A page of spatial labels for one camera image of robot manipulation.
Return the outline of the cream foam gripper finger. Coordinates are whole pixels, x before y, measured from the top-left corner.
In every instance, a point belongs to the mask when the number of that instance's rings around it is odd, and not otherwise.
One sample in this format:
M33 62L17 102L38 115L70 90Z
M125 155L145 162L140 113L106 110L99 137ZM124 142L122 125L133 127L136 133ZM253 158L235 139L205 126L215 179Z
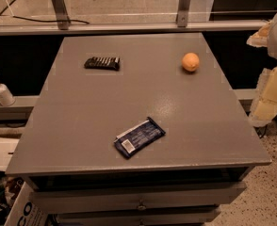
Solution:
M277 116L277 66L264 69L258 79L249 122L253 127L264 127Z
M252 47L267 47L271 22L267 22L257 32L249 36L246 43Z

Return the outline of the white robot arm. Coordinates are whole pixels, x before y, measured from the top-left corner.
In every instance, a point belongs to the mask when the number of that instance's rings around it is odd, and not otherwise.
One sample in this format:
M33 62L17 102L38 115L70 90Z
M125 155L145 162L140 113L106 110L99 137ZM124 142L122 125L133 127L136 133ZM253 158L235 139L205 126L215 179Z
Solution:
M277 13L273 19L249 36L247 44L266 47L270 57L277 59ZM250 108L249 122L253 127L264 127L277 115L277 66L264 69L258 78L255 97Z

